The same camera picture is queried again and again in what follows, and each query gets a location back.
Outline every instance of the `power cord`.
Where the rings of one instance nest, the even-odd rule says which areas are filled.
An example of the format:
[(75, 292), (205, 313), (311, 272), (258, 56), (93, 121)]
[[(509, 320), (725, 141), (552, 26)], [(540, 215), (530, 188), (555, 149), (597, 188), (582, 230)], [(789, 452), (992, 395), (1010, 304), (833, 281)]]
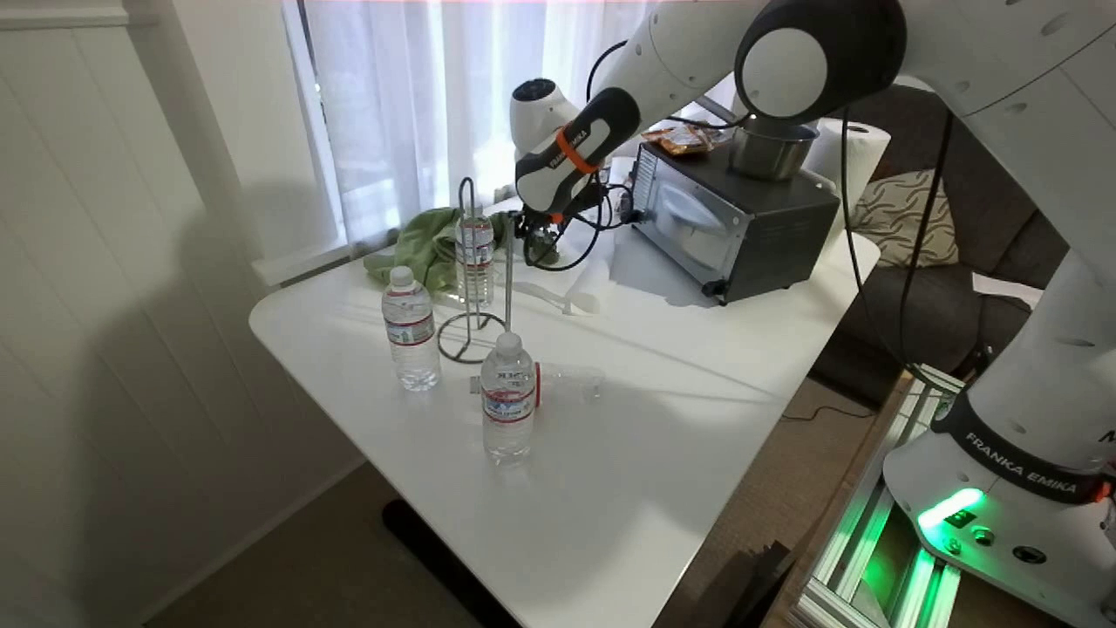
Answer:
[(859, 298), (862, 299), (867, 299), (866, 298), (866, 277), (862, 277), (862, 257), (859, 257), (859, 244), (854, 244), (854, 236), (849, 236), (849, 205), (847, 205), (847, 120), (849, 120), (849, 112), (842, 107), (840, 112), (840, 219), (842, 219), (842, 244), (847, 244), (847, 257), (849, 257), (849, 277), (854, 277), (854, 281), (859, 281)]
[[(625, 45), (626, 45), (626, 38), (608, 45), (608, 50), (594, 58), (590, 76), (584, 76), (584, 100), (594, 100), (594, 80), (597, 80), (599, 63), (602, 63), (608, 56), (613, 56), (616, 50), (625, 50)], [(727, 121), (702, 121), (702, 120), (682, 120), (682, 115), (666, 115), (666, 120), (669, 120), (669, 121), (680, 121), (680, 127), (694, 127), (694, 129), (737, 129), (737, 127), (745, 127), (745, 121), (749, 121), (749, 115), (738, 115), (738, 120), (727, 120)]]
[(849, 412), (849, 409), (835, 409), (835, 406), (818, 406), (808, 414), (782, 414), (783, 422), (817, 422), (818, 414), (842, 414), (842, 420), (876, 420), (876, 412)]
[(625, 194), (631, 192), (631, 184), (608, 184), (608, 188), (602, 188), (602, 199), (594, 205), (594, 208), (597, 208), (597, 219), (584, 219), (584, 215), (579, 215), (579, 213), (572, 215), (572, 219), (579, 219), (579, 222), (584, 222), (584, 228), (594, 230), (594, 233), (590, 233), (590, 244), (584, 244), (572, 263), (565, 263), (565, 264), (545, 264), (545, 263), (536, 257), (536, 244), (540, 244), (540, 249), (559, 249), (565, 228), (545, 228), (545, 233), (525, 233), (525, 236), (533, 236), (533, 249), (524, 249), (524, 263), (533, 264), (533, 270), (540, 270), (540, 272), (568, 272), (568, 270), (582, 264), (582, 263), (594, 254), (594, 249), (597, 249), (597, 240), (599, 240), (602, 230), (622, 230), (622, 228), (626, 228), (625, 219), (616, 219), (616, 205), (613, 205), (613, 199), (610, 199), (610, 192), (616, 192), (616, 188), (625, 188)]
[(941, 184), (941, 176), (946, 176), (947, 141), (951, 141), (951, 112), (946, 112), (946, 121), (941, 121), (941, 144), (939, 144), (939, 158), (935, 158), (931, 192), (927, 192), (927, 204), (924, 204), (919, 219), (918, 219), (912, 250), (910, 250), (908, 277), (902, 277), (902, 292), (899, 292), (899, 364), (912, 379), (919, 379), (927, 386), (939, 386), (939, 391), (946, 391), (946, 386), (931, 375), (924, 375), (919, 364), (908, 358), (908, 312), (910, 312), (912, 270), (918, 270), (919, 244), (924, 244), (927, 222), (931, 222), (931, 208), (939, 204), (939, 184)]

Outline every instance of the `window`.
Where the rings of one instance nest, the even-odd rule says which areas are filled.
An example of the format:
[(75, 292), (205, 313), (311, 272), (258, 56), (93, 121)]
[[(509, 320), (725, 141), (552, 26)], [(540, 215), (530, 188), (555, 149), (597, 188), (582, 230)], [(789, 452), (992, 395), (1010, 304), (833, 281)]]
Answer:
[(509, 95), (552, 76), (582, 100), (594, 58), (645, 0), (289, 0), (304, 107), (348, 244), (512, 184)]

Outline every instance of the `green leaves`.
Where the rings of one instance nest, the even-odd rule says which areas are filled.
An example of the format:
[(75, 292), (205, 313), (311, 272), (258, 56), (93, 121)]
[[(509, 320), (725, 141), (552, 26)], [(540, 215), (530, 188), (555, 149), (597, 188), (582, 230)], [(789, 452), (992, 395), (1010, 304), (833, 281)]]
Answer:
[[(412, 264), (416, 278), (429, 292), (447, 292), (455, 287), (455, 205), (438, 205), (417, 213), (412, 222), (397, 230), (397, 240), (390, 250), (373, 250), (362, 257), (367, 277), (377, 287), (387, 287), (390, 264)], [(504, 233), (504, 213), (489, 215), (496, 249), (502, 244)]]

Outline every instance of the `white table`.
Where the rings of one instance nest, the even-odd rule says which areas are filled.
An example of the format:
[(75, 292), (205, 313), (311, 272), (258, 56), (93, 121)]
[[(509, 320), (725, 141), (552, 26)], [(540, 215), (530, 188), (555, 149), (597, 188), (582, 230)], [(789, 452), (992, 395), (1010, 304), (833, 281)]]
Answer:
[(808, 281), (727, 307), (638, 233), (594, 264), (594, 313), (516, 298), (545, 409), (512, 466), (483, 457), (475, 365), (444, 364), (433, 395), (393, 383), (362, 264), (250, 312), (271, 357), (524, 625), (652, 625), (854, 298), (842, 240)]

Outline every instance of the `water bottle cap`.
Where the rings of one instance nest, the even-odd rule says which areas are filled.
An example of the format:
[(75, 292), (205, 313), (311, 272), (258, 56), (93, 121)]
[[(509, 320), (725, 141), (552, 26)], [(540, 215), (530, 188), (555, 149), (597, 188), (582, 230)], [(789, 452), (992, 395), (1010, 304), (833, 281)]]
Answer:
[(393, 291), (409, 291), (416, 281), (412, 264), (390, 264), (390, 278)]
[(502, 336), (496, 337), (496, 354), (502, 354), (502, 357), (512, 357), (512, 354), (518, 354), (518, 348), (524, 348), (524, 342), (518, 342), (516, 332), (502, 332)]

